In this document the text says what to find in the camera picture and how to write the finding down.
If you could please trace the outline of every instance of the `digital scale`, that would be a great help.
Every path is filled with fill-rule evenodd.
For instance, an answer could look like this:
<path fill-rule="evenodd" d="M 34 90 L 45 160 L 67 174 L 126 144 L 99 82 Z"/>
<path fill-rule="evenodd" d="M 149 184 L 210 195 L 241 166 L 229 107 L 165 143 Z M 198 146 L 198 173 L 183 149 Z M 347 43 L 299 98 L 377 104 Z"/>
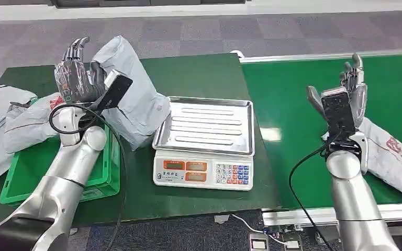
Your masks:
<path fill-rule="evenodd" d="M 169 97 L 171 114 L 153 140 L 153 182 L 225 190 L 253 186 L 252 102 Z"/>

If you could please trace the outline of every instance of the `black cable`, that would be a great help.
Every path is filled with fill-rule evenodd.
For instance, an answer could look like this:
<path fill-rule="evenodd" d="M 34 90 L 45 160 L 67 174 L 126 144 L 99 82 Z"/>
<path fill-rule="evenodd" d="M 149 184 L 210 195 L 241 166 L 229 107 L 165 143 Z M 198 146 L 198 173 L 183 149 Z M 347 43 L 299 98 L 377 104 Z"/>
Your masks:
<path fill-rule="evenodd" d="M 313 151 L 312 153 L 310 153 L 309 155 L 307 155 L 306 157 L 302 158 L 295 166 L 294 168 L 292 168 L 291 173 L 289 174 L 289 187 L 291 189 L 292 194 L 294 195 L 295 199 L 297 200 L 299 206 L 301 207 L 301 209 L 304 211 L 304 213 L 306 214 L 306 216 L 309 218 L 310 222 L 312 223 L 312 225 L 314 226 L 315 230 L 318 232 L 318 234 L 321 236 L 321 238 L 323 239 L 324 243 L 326 244 L 327 248 L 330 251 L 333 251 L 332 247 L 329 245 L 329 243 L 327 242 L 326 238 L 324 237 L 324 235 L 321 234 L 320 230 L 318 229 L 317 225 L 315 224 L 315 222 L 312 220 L 312 217 L 310 217 L 309 213 L 307 212 L 307 210 L 304 208 L 303 204 L 301 203 L 301 201 L 299 200 L 297 194 L 295 194 L 294 188 L 292 187 L 292 176 L 294 175 L 295 170 L 298 168 L 298 166 L 300 166 L 304 161 L 308 160 L 309 158 L 311 158 L 312 156 L 314 156 L 317 153 L 321 153 L 323 150 L 325 150 L 330 144 L 332 144 L 332 142 L 334 142 L 334 140 L 340 136 L 341 132 L 339 132 L 337 135 L 335 135 L 332 138 L 328 138 L 327 142 L 320 148 L 316 149 L 315 151 Z"/>
<path fill-rule="evenodd" d="M 83 110 L 85 110 L 85 111 L 90 111 L 93 115 L 96 115 L 96 116 L 95 116 L 86 126 L 84 126 L 83 128 L 79 128 L 79 129 L 77 129 L 76 131 L 62 131 L 61 129 L 57 128 L 57 127 L 53 124 L 53 117 L 54 117 L 54 114 L 55 114 L 58 110 L 60 110 L 60 109 L 62 109 L 62 108 L 65 108 L 65 107 L 77 107 L 77 108 L 81 108 L 81 109 L 83 109 Z M 104 123 L 104 121 L 105 121 L 105 120 L 103 120 L 104 118 L 101 118 L 101 117 L 100 117 L 97 113 L 95 113 L 94 111 L 92 111 L 92 110 L 90 110 L 90 109 L 88 109 L 88 108 L 86 108 L 86 107 L 83 107 L 83 106 L 66 104 L 66 105 L 56 106 L 53 110 L 51 110 L 51 113 L 50 113 L 50 116 L 49 116 L 49 123 L 50 123 L 50 126 L 53 128 L 53 130 L 57 131 L 58 133 L 61 133 L 61 134 L 75 134 L 75 133 L 83 132 L 83 131 L 87 130 L 88 128 L 90 128 L 90 127 L 93 125 L 93 122 L 95 122 L 98 117 L 99 117 L 100 120 Z"/>
<path fill-rule="evenodd" d="M 92 115 L 94 115 L 95 118 L 93 118 L 93 120 L 92 120 L 88 125 L 86 125 L 86 126 L 83 127 L 83 128 L 80 128 L 80 129 L 78 129 L 78 130 L 76 130 L 76 131 L 73 131 L 73 132 L 64 132 L 64 131 L 58 129 L 58 128 L 53 124 L 53 117 L 54 117 L 55 112 L 57 112 L 58 110 L 60 110 L 60 109 L 62 109 L 62 108 L 66 108 L 66 107 L 81 108 L 81 109 L 83 109 L 84 111 L 89 112 L 89 113 L 91 113 Z M 119 147 L 121 148 L 121 154 L 122 154 L 122 158 L 121 158 L 122 162 L 121 162 L 121 164 L 124 163 L 124 165 L 125 165 L 125 164 L 126 164 L 126 161 L 125 161 L 126 151 L 125 151 L 125 149 L 124 149 L 124 146 L 123 146 L 122 143 L 121 143 L 121 138 L 120 138 L 120 136 L 116 133 L 115 129 L 113 129 L 113 127 L 112 127 L 109 123 L 107 123 L 107 121 L 106 121 L 103 117 L 101 117 L 99 114 L 97 114 L 96 112 L 94 112 L 94 111 L 92 111 L 92 110 L 90 110 L 90 109 L 88 109 L 88 108 L 86 108 L 86 107 L 82 107 L 82 106 L 74 105 L 74 104 L 60 105 L 60 106 L 55 107 L 55 108 L 51 111 L 50 117 L 49 117 L 49 123 L 50 123 L 51 127 L 53 128 L 53 130 L 55 130 L 55 131 L 57 131 L 57 132 L 59 132 L 59 133 L 63 133 L 63 134 L 75 134 L 75 133 L 79 133 L 79 132 L 82 132 L 82 131 L 84 131 L 84 130 L 87 130 L 90 126 L 92 126 L 93 121 L 95 121 L 96 118 L 99 119 L 102 123 L 104 123 L 104 124 L 112 131 L 113 136 L 115 136 L 116 140 L 118 141 Z M 122 192 L 122 196 L 123 196 L 123 198 L 122 198 L 122 204 L 121 204 L 121 206 L 120 206 L 120 208 L 119 208 L 119 215 L 118 215 L 118 220 L 117 220 L 117 222 L 116 222 L 115 231 L 114 231 L 114 233 L 113 233 L 113 236 L 111 237 L 110 243 L 108 244 L 106 251 L 109 251 L 109 250 L 111 249 L 111 247 L 113 246 L 113 242 L 115 241 L 116 235 L 118 234 L 118 231 L 119 231 L 119 226 L 121 225 L 121 216 L 122 216 L 122 212 L 124 211 L 124 207 L 125 207 L 125 205 L 126 205 L 126 197 L 127 197 L 127 187 L 126 187 L 126 185 L 127 185 L 127 170 L 126 170 L 126 169 L 124 170 L 124 176 L 125 176 L 126 184 L 124 185 L 124 190 L 123 190 L 123 192 Z"/>

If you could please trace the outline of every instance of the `scale keypad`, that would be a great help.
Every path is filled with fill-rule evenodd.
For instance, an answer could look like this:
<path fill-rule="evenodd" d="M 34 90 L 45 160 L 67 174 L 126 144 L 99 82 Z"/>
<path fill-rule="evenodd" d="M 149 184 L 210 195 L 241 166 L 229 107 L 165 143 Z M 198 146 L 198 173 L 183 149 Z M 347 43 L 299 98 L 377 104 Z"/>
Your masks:
<path fill-rule="evenodd" d="M 215 164 L 215 183 L 231 185 L 248 185 L 249 165 Z"/>

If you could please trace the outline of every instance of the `green table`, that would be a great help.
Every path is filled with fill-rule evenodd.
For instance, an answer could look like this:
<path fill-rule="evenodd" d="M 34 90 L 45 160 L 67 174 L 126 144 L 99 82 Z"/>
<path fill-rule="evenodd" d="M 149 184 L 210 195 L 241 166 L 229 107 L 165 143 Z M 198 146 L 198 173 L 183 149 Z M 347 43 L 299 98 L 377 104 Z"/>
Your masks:
<path fill-rule="evenodd" d="M 235 54 L 184 56 L 141 61 L 157 91 L 167 96 L 250 100 Z M 39 97 L 57 92 L 53 66 L 9 68 L 1 84 L 30 90 Z M 126 156 L 128 182 L 123 221 L 181 215 L 276 208 L 279 200 L 274 173 L 260 131 L 255 131 L 254 185 L 251 191 L 225 191 L 156 186 L 152 181 L 154 150 L 146 147 Z M 0 178 L 0 193 L 5 177 Z M 74 225 L 109 223 L 117 220 L 121 194 L 80 203 Z M 0 221 L 13 208 L 0 204 Z"/>
<path fill-rule="evenodd" d="M 363 55 L 365 82 L 368 85 L 366 117 L 402 142 L 402 52 L 374 52 Z M 289 191 L 288 176 L 292 167 L 304 156 L 323 144 L 320 136 L 326 122 L 306 99 L 306 86 L 319 92 L 337 87 L 347 55 L 275 56 L 243 59 L 243 72 L 254 103 L 255 114 L 263 132 L 264 145 L 280 191 L 281 209 L 288 212 L 265 213 L 266 224 L 292 222 L 309 224 Z M 265 136 L 273 130 L 277 139 Z M 402 193 L 368 173 L 367 183 L 380 210 L 395 210 L 391 218 L 402 217 Z M 331 179 L 324 159 L 316 155 L 300 166 L 293 186 L 305 207 L 332 207 Z M 309 210 L 323 215 L 332 210 Z"/>
<path fill-rule="evenodd" d="M 126 157 L 129 181 L 122 183 L 128 189 L 128 199 L 122 219 L 257 208 L 298 209 L 287 185 L 288 173 L 298 160 L 322 144 L 319 137 L 326 129 L 323 119 L 306 100 L 305 86 L 315 85 L 318 90 L 335 87 L 345 61 L 323 57 L 244 59 L 241 64 L 231 54 L 142 60 L 157 90 L 164 95 L 252 97 L 259 124 L 255 128 L 261 128 L 264 141 L 260 131 L 255 130 L 255 176 L 250 192 L 158 187 L 152 182 L 154 151 L 148 147 L 129 152 Z M 364 57 L 364 63 L 369 86 L 366 116 L 402 141 L 402 55 Z M 45 96 L 56 91 L 52 69 L 52 66 L 7 69 L 1 83 Z M 387 107 L 380 105 L 385 100 L 390 103 Z M 393 118 L 388 117 L 391 113 L 395 114 Z M 379 204 L 402 203 L 400 192 L 372 175 L 366 179 Z M 0 192 L 3 180 L 0 178 Z M 306 207 L 332 206 L 330 178 L 320 157 L 304 163 L 293 182 Z M 120 200 L 117 195 L 81 203 L 74 224 L 113 222 Z M 0 205 L 0 220 L 11 211 L 12 208 Z"/>

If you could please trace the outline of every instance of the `robotic arm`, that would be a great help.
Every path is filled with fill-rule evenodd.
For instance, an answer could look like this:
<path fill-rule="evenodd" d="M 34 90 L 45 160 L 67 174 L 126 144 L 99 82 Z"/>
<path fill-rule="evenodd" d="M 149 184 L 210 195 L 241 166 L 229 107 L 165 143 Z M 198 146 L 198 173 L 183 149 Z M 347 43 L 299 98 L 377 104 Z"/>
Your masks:
<path fill-rule="evenodd" d="M 340 87 L 318 96 L 313 86 L 307 97 L 328 123 L 325 160 L 332 178 L 332 198 L 345 251 L 398 251 L 362 174 L 367 172 L 367 140 L 358 130 L 366 107 L 367 86 L 363 62 L 353 55 L 354 67 L 346 62 Z"/>
<path fill-rule="evenodd" d="M 67 105 L 54 108 L 50 115 L 50 123 L 53 116 L 59 116 L 60 129 L 55 130 L 60 132 L 60 149 L 30 197 L 0 223 L 0 251 L 67 250 L 77 205 L 99 153 L 106 144 L 105 131 L 96 125 L 92 126 L 94 114 L 99 115 L 104 109 L 117 107 L 132 84 L 131 79 L 116 70 L 111 71 L 104 81 L 102 69 L 97 69 L 99 65 L 92 65 L 97 70 L 94 71 L 96 74 L 92 86 L 87 77 L 78 84 L 76 76 L 83 73 L 80 57 L 83 44 L 87 41 L 88 38 L 77 39 L 73 43 L 73 50 L 68 48 L 64 54 L 64 57 L 75 60 L 62 62 L 70 74 L 58 88 L 68 102 Z M 85 88 L 92 88 L 91 92 L 79 92 L 77 85 L 82 83 Z M 87 103 L 76 104 L 75 100 L 85 100 Z M 93 119 L 85 127 L 87 129 L 77 132 L 82 120 L 91 117 Z"/>

